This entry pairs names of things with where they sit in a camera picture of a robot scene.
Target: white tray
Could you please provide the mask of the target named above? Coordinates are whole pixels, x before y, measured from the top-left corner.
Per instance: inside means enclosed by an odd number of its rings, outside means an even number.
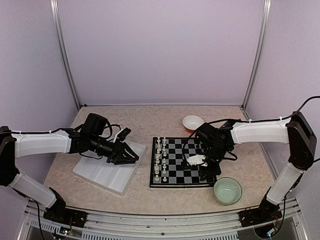
[[[96,160],[83,156],[72,171],[80,178],[103,189],[120,196],[125,195],[132,178],[145,156],[147,146],[127,140],[124,142],[139,156],[139,160],[135,164],[114,165],[113,163],[106,163],[107,157]],[[90,157],[97,157],[91,151],[84,154]]]

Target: table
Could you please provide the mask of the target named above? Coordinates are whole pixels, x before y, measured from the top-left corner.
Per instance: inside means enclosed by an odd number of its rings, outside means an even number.
[[[187,137],[182,119],[197,115],[206,122],[235,118],[244,119],[236,106],[199,105],[129,105],[82,107],[72,127],[82,124],[89,113],[109,119],[111,124],[128,127],[129,141],[147,146],[147,152],[124,196],[119,196],[73,174],[80,160],[78,154],[57,154],[44,185],[55,189],[68,206],[96,211],[146,214],[185,215],[229,211],[258,205],[274,180],[258,143],[235,146],[237,161],[223,160],[221,177],[232,177],[242,186],[239,202],[224,206],[213,195],[213,188],[150,188],[150,165],[153,137]]]

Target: white wall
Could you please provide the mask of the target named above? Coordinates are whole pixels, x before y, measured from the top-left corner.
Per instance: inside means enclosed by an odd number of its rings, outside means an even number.
[[[308,97],[320,95],[320,1],[273,0],[265,46],[253,95],[252,119],[286,116]],[[302,110],[320,141],[320,100]],[[288,162],[289,148],[266,144],[278,172]],[[320,157],[317,145],[316,158]],[[295,194],[312,240],[319,239],[320,162],[304,174]]]
[[[88,105],[241,105],[260,0],[64,0],[71,71]]]
[[[76,114],[59,53],[50,1],[1,2],[0,126],[46,131],[68,127]],[[29,156],[17,167],[42,182],[53,155]],[[27,200],[0,186],[0,235],[15,237]]]

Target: green bowl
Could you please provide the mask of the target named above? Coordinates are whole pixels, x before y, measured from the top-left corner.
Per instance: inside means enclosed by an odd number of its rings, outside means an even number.
[[[238,202],[242,196],[242,188],[231,177],[222,177],[213,186],[215,199],[223,205],[231,205]]]

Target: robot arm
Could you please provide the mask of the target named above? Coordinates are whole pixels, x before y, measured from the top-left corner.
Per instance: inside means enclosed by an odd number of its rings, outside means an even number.
[[[189,165],[200,165],[206,178],[221,173],[219,164],[235,144],[249,142],[276,142],[289,144],[290,157],[260,206],[239,213],[243,227],[281,218],[279,203],[300,181],[314,162],[317,138],[301,112],[279,121],[237,122],[227,121],[215,128],[204,123],[195,132],[195,138],[204,144],[206,153],[189,157]]]
[[[65,208],[65,201],[54,189],[44,187],[19,171],[15,159],[37,154],[75,154],[92,151],[98,156],[107,157],[108,163],[134,164],[139,156],[123,142],[131,130],[121,130],[113,141],[110,141],[101,136],[106,125],[110,126],[106,118],[90,113],[85,123],[75,129],[61,128],[54,132],[24,133],[11,131],[7,126],[0,127],[0,185],[8,186],[45,206],[47,211],[44,218],[69,224],[72,217],[73,220],[80,219],[76,221],[78,227],[83,226],[85,212]]]

